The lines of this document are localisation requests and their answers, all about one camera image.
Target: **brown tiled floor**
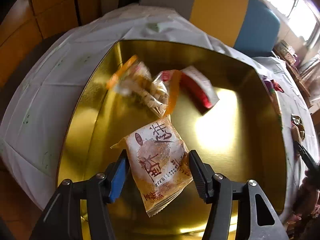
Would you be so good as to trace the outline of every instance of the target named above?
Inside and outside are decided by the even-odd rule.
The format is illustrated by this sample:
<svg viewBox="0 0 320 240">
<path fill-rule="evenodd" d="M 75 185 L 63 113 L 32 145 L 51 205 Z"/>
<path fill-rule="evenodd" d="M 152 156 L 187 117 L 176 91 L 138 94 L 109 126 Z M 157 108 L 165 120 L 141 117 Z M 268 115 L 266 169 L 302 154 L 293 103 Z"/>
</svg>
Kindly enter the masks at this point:
<svg viewBox="0 0 320 240">
<path fill-rule="evenodd" d="M 6 170 L 0 158 L 0 216 L 16 240 L 28 240 L 41 210 Z"/>
</svg>

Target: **metallic gold container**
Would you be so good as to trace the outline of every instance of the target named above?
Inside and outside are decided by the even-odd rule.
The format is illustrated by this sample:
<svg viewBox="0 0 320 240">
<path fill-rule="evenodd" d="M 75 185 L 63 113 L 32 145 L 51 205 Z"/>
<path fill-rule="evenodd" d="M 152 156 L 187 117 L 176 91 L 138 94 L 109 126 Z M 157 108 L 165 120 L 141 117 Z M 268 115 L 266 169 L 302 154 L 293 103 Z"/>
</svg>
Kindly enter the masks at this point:
<svg viewBox="0 0 320 240">
<path fill-rule="evenodd" d="M 133 54 L 153 75 L 194 65 L 216 88 L 220 101 L 202 115 L 180 90 L 172 124 L 189 150 L 234 181 L 255 179 L 276 211 L 284 206 L 286 162 L 277 115 L 255 70 L 234 58 L 196 46 L 167 41 L 119 41 L 88 81 L 66 134 L 57 184 L 89 179 L 114 162 L 110 149 L 122 137 L 154 121 L 145 106 L 113 91 L 106 82 Z M 233 203 L 229 239 L 234 239 L 237 202 Z M 120 198 L 108 206 L 117 239 L 201 239 L 211 205 L 198 197 L 194 183 L 161 212 L 149 218 L 131 174 Z M 82 202 L 84 239 L 90 239 L 86 203 Z"/>
</svg>

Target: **metal screw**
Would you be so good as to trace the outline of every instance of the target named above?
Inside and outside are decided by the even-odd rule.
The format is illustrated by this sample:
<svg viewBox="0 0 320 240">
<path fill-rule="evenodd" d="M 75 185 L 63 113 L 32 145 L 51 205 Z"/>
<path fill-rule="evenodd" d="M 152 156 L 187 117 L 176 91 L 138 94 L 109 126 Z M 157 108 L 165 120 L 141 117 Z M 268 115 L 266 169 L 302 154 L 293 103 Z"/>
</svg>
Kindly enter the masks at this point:
<svg viewBox="0 0 320 240">
<path fill-rule="evenodd" d="M 214 177 L 215 177 L 215 179 L 218 179 L 218 180 L 223 179 L 223 175 L 222 175 L 222 174 L 220 174 L 220 173 L 216 173 L 216 174 L 214 174 Z"/>
<path fill-rule="evenodd" d="M 105 175 L 104 175 L 103 172 L 101 172 L 101 173 L 98 173 L 98 174 L 96 175 L 96 177 L 97 177 L 98 179 L 104 179 Z"/>
<path fill-rule="evenodd" d="M 71 183 L 70 179 L 65 179 L 65 180 L 62 181 L 62 184 L 65 185 L 65 186 L 69 185 L 70 183 Z"/>
<path fill-rule="evenodd" d="M 254 179 L 249 179 L 249 184 L 254 187 L 257 185 L 257 182 Z"/>
</svg>

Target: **red oval logo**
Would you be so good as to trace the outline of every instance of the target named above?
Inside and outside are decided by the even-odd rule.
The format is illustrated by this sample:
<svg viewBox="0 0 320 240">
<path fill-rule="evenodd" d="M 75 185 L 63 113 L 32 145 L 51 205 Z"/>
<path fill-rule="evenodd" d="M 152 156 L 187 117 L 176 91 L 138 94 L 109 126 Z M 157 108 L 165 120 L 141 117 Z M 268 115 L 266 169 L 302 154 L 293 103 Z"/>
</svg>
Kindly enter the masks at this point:
<svg viewBox="0 0 320 240">
<path fill-rule="evenodd" d="M 135 136 L 135 138 L 136 138 L 137 143 L 139 143 L 140 145 L 142 145 L 142 144 L 143 144 L 143 140 L 142 140 L 140 134 L 138 134 L 138 133 L 136 132 L 134 136 Z"/>
</svg>

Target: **white tablecloth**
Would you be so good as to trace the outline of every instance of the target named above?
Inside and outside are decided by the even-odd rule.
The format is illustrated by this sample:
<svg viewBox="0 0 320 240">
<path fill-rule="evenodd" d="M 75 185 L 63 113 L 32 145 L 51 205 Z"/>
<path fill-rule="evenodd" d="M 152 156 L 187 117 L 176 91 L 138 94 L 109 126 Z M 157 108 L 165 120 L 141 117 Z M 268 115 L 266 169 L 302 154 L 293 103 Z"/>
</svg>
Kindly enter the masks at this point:
<svg viewBox="0 0 320 240">
<path fill-rule="evenodd" d="M 138 5 L 114 10 L 65 33 L 32 67 L 12 97 L 0 125 L 0 152 L 33 202 L 44 209 L 53 194 L 63 139 L 77 100 L 100 60 L 120 39 L 175 41 L 212 49 L 251 65 L 282 86 L 285 93 L 279 93 L 279 98 L 287 157 L 284 219 L 306 169 L 302 161 L 293 158 L 291 113 L 303 119 L 303 145 L 319 160 L 311 116 L 285 63 L 273 57 L 251 59 L 199 30 L 172 9 Z"/>
</svg>

